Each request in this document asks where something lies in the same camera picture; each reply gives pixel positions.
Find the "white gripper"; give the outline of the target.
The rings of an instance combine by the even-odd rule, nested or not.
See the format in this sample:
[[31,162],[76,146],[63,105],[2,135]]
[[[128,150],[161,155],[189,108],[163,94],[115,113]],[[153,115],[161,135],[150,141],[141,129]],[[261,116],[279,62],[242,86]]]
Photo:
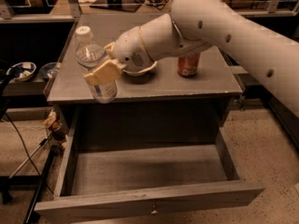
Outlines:
[[144,49],[139,34],[139,27],[136,26],[120,35],[115,43],[107,44],[105,50],[109,57],[116,59],[109,59],[84,75],[87,83],[95,86],[112,82],[121,76],[124,68],[131,73],[150,68],[154,61]]

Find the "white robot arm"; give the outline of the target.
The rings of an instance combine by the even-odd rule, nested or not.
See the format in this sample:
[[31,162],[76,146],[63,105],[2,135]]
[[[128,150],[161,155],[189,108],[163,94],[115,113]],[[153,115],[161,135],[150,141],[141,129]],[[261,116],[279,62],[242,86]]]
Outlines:
[[299,43],[250,21],[221,0],[173,0],[171,12],[123,33],[107,60],[84,76],[104,84],[122,72],[143,73],[167,57],[216,46],[299,116]]

